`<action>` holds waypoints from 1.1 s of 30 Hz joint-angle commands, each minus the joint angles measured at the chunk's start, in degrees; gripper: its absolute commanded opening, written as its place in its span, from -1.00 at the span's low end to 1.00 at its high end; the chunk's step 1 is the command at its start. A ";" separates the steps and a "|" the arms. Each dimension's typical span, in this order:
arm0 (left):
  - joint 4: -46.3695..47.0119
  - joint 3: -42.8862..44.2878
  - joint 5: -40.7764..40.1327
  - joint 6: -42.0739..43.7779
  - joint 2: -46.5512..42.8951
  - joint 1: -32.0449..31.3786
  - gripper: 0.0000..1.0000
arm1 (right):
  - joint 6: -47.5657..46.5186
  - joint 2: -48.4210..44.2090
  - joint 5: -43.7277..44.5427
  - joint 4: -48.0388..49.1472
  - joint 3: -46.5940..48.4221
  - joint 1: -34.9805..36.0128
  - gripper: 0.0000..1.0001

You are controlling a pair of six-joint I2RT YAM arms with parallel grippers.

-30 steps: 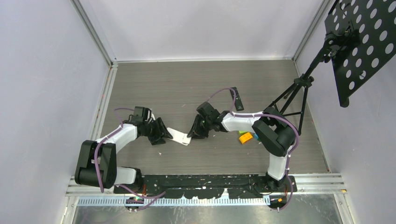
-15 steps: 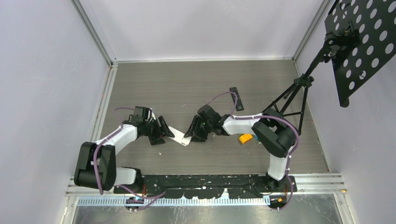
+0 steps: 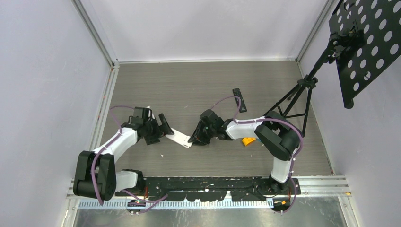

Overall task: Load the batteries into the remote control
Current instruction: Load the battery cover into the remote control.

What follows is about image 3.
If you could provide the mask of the white remote control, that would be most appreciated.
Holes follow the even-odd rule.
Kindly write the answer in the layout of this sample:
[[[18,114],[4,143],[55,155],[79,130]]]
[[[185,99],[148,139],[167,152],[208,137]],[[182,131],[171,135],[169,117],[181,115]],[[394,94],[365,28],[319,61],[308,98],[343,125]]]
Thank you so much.
[[[175,143],[185,147],[185,148],[190,148],[192,146],[192,142],[189,142],[190,136],[185,135],[184,133],[175,130],[172,128],[173,134],[167,134],[166,138],[174,141]]]

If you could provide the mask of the black remote control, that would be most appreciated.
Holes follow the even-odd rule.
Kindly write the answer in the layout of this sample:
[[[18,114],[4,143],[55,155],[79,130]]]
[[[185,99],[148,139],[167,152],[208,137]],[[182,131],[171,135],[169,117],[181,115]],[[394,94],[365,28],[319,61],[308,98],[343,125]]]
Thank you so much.
[[[240,88],[234,88],[234,89],[232,89],[232,92],[233,92],[233,95],[235,96],[235,101],[236,101],[237,105],[239,106],[239,112],[240,113],[247,112],[247,108],[244,103],[244,99],[243,99]]]

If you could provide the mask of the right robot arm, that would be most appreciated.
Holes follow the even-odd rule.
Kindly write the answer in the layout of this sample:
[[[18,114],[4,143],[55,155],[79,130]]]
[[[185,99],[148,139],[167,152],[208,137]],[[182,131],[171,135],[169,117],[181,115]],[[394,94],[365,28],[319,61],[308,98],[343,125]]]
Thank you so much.
[[[275,111],[262,117],[248,120],[223,120],[208,109],[188,142],[193,145],[208,145],[212,138],[219,140],[258,139],[273,155],[270,189],[282,194],[289,187],[288,179],[293,173],[294,158],[303,147],[301,131]]]

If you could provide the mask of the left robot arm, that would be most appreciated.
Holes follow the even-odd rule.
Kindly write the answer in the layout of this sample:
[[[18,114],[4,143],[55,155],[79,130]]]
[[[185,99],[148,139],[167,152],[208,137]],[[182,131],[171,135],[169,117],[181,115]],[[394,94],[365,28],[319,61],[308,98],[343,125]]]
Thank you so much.
[[[117,172],[115,163],[141,139],[151,145],[166,135],[174,135],[162,113],[159,118],[148,107],[134,107],[127,122],[119,124],[118,131],[107,142],[92,151],[82,151],[74,177],[74,195],[97,199],[100,204],[124,190],[141,195],[146,187],[143,173],[133,169]]]

